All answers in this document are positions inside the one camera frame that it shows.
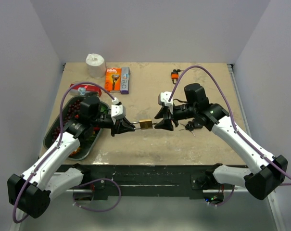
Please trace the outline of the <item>orange padlock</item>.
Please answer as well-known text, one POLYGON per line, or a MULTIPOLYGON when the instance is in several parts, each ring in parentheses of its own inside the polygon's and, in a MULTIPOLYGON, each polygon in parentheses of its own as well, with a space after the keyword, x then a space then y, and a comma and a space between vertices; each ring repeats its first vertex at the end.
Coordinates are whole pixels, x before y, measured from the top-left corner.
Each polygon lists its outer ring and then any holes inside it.
POLYGON ((179 73, 182 72, 182 70, 180 69, 174 69, 170 76, 171 76, 171 79, 172 79, 172 83, 175 85, 177 83, 177 80, 179 78, 179 73))

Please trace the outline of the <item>red toothpaste box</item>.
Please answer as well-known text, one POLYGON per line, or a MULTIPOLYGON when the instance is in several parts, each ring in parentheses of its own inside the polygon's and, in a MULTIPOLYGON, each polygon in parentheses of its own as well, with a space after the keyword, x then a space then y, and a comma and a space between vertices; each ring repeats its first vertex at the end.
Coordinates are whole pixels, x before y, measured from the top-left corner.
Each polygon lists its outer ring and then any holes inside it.
POLYGON ((87 93, 95 93, 99 97, 101 96, 101 89, 99 87, 89 84, 79 84, 74 86, 69 93, 71 95, 85 96, 87 93))

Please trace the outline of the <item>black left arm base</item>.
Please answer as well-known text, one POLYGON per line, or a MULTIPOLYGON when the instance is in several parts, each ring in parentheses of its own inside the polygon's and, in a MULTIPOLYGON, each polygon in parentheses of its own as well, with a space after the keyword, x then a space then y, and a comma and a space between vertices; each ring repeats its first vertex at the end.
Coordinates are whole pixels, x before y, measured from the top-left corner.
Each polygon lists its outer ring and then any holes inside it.
POLYGON ((106 189, 106 174, 97 172, 95 167, 85 166, 81 164, 72 165, 73 168, 79 170, 83 174, 81 183, 74 189, 91 190, 94 200, 107 200, 108 195, 104 194, 106 189))

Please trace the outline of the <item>orange spiky fruit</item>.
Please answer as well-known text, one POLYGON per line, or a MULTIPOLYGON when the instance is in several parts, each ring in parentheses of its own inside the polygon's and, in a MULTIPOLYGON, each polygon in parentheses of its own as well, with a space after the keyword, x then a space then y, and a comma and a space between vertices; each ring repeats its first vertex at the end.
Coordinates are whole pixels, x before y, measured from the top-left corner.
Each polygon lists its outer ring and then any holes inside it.
POLYGON ((76 150, 74 150, 74 151, 70 154, 70 156, 75 156, 75 155, 77 155, 79 152, 80 152, 80 147, 78 147, 76 150))

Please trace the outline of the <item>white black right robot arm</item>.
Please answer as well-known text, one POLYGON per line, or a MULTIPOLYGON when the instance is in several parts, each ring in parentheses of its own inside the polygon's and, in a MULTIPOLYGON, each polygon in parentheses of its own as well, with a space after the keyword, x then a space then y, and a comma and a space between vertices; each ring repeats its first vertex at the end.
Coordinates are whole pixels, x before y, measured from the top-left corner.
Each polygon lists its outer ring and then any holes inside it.
POLYGON ((283 172, 288 166, 284 156, 274 156, 258 145, 232 122, 227 110, 217 103, 209 103, 200 84, 188 84, 184 92, 186 101, 181 105, 174 105, 170 92, 160 93, 158 103, 161 109, 155 116, 160 122, 155 129, 173 131, 180 120, 193 118, 221 138, 246 164, 246 168, 216 164, 199 182, 211 189, 217 189, 221 184, 244 187, 259 200, 265 199, 284 182, 283 172))

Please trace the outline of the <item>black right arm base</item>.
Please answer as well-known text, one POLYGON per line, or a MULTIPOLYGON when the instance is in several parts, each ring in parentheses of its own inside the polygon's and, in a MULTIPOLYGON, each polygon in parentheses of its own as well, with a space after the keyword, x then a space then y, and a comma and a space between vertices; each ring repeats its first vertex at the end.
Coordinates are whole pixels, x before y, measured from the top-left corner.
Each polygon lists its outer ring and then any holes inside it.
POLYGON ((218 205, 225 200, 225 185, 218 183, 214 176, 214 170, 222 166, 221 163, 210 166, 204 171, 193 173, 190 175, 190 184, 193 190, 218 190, 213 193, 202 193, 206 203, 210 205, 218 205))

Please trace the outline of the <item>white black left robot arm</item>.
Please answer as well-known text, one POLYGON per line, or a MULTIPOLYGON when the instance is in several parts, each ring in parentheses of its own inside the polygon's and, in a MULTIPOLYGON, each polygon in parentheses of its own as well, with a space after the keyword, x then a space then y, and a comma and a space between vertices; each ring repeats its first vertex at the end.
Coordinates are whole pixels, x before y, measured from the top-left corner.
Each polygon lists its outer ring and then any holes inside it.
POLYGON ((81 142, 92 136, 95 128, 107 128, 111 135, 135 131, 135 126, 126 119, 126 109, 114 98, 106 111, 101 109, 97 96, 85 97, 78 104, 70 120, 60 125, 59 136, 46 153, 21 175, 12 174, 7 181, 9 203, 32 218, 40 217, 51 200, 68 188, 87 188, 90 175, 81 167, 72 167, 51 182, 51 178, 64 160, 81 142))

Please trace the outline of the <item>dark grey fruit tray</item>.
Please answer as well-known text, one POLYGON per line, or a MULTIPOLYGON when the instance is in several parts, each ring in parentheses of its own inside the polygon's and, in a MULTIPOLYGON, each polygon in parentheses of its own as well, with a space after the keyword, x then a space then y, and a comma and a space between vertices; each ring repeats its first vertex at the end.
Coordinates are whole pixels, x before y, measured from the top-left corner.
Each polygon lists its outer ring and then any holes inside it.
POLYGON ((75 161, 85 159, 97 143, 103 129, 92 126, 92 119, 96 118, 101 113, 102 104, 107 105, 100 101, 99 97, 95 95, 82 97, 84 99, 80 103, 79 112, 65 125, 63 125, 63 111, 61 112, 61 115, 59 115, 60 133, 55 142, 51 143, 51 138, 48 134, 51 128, 48 130, 43 141, 44 147, 49 149, 53 145, 58 144, 59 138, 61 138, 62 142, 64 141, 65 136, 68 135, 78 139, 80 152, 75 156, 70 156, 70 154, 68 156, 68 159, 75 161))

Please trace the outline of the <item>orange razor box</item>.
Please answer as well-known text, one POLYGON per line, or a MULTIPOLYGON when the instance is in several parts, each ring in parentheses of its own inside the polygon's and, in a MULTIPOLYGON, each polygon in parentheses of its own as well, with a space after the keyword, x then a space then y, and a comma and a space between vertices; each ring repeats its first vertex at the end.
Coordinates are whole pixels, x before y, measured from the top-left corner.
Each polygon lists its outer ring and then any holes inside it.
POLYGON ((108 92, 120 92, 121 68, 108 68, 105 73, 105 89, 108 92))

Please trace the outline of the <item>white toilet paper roll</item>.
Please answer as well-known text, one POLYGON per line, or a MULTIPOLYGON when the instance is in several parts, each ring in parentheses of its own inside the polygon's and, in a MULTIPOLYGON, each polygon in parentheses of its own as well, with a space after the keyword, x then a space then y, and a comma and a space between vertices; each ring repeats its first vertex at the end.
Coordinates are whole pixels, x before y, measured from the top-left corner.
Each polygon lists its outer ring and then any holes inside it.
POLYGON ((86 57, 86 65, 88 69, 88 74, 92 78, 102 78, 106 73, 106 63, 105 59, 95 53, 89 53, 86 57))

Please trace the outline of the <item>black padlock with keys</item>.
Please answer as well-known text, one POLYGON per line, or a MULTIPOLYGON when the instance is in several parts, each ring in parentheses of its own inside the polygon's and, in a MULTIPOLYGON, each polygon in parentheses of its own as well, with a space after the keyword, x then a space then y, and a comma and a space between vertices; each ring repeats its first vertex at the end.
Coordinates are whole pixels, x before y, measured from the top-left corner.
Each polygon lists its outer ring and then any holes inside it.
POLYGON ((180 123, 180 124, 184 127, 180 130, 187 130, 187 131, 191 132, 194 137, 196 137, 194 134, 194 130, 203 128, 203 125, 195 122, 195 120, 188 121, 187 124, 182 124, 182 123, 180 123))

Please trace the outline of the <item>dark red grape bunch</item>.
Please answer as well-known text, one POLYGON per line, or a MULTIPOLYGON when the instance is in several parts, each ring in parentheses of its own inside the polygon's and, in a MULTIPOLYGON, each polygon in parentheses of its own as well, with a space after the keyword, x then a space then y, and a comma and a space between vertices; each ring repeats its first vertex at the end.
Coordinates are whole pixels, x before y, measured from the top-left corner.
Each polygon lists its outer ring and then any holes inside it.
MULTIPOLYGON (((80 103, 83 101, 83 97, 77 96, 69 100, 69 102, 63 107, 63 125, 65 125, 71 118, 73 118, 80 109, 80 103)), ((54 121, 50 132, 48 133, 51 138, 51 143, 55 142, 60 133, 60 121, 59 116, 54 121)))

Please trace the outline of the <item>brass padlock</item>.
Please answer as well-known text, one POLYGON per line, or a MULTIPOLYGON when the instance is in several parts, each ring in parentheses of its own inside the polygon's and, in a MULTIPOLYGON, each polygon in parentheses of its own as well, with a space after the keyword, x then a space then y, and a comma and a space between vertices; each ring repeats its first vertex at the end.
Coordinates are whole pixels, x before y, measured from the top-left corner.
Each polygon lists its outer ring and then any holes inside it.
POLYGON ((132 122, 133 125, 138 125, 136 129, 147 130, 153 129, 153 122, 151 119, 143 119, 136 122, 132 122))

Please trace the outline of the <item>green lime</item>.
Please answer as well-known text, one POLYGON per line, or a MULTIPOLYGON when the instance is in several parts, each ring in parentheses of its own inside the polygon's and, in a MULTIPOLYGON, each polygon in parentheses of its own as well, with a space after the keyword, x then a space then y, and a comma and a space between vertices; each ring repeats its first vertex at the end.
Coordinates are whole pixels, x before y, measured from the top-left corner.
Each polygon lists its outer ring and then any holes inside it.
POLYGON ((101 113, 108 114, 110 111, 109 106, 102 104, 101 105, 101 113))

